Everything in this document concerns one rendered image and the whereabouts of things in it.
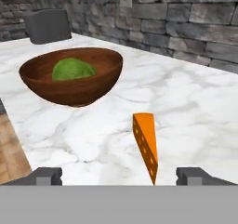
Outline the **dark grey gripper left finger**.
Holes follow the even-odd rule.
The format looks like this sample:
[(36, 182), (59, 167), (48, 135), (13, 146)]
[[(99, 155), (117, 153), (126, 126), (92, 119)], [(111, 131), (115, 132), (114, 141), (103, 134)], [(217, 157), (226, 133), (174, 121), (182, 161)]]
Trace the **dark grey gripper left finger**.
[(61, 176), (60, 167), (38, 167), (26, 177), (7, 182), (7, 186), (61, 186)]

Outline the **orange cheese wedge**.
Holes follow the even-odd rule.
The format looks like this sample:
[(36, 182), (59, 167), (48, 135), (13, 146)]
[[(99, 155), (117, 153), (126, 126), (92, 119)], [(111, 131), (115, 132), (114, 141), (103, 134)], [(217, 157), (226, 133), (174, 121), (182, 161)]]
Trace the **orange cheese wedge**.
[(137, 112), (132, 115), (132, 118), (132, 128), (135, 140), (147, 167), (152, 184), (155, 184), (158, 171), (158, 154), (154, 116), (149, 112)]

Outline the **green lettuce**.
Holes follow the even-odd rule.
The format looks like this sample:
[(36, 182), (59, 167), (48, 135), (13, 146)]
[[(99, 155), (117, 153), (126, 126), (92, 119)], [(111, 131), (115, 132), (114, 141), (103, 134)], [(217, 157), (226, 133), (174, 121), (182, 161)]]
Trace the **green lettuce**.
[(61, 59), (52, 71), (53, 81), (74, 80), (94, 76), (96, 69), (87, 62), (75, 58)]

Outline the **dark grey box appliance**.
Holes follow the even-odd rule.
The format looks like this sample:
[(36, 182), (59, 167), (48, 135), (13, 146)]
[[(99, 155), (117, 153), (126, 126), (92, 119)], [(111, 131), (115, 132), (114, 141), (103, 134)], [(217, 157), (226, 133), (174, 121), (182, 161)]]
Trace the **dark grey box appliance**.
[(27, 12), (23, 18), (25, 31), (33, 44), (43, 45), (72, 38), (65, 9), (39, 9)]

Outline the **brown wooden salad bowl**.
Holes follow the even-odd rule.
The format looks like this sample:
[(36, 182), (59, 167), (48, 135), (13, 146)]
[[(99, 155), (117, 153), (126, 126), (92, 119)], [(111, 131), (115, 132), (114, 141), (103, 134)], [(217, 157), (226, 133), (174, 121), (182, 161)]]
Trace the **brown wooden salad bowl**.
[[(95, 76), (70, 81), (53, 81), (52, 71), (61, 59), (76, 58), (89, 63)], [(20, 78), (32, 92), (47, 101), (84, 107), (106, 95), (116, 84), (123, 69), (120, 53), (100, 47), (78, 47), (51, 51), (24, 62)]]

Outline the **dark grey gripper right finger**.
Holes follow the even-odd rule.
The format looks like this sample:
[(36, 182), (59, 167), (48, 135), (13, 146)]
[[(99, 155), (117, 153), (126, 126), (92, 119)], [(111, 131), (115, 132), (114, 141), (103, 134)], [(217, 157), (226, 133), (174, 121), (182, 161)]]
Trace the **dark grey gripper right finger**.
[(183, 186), (231, 186), (232, 182), (210, 176), (201, 167), (178, 167), (176, 184)]

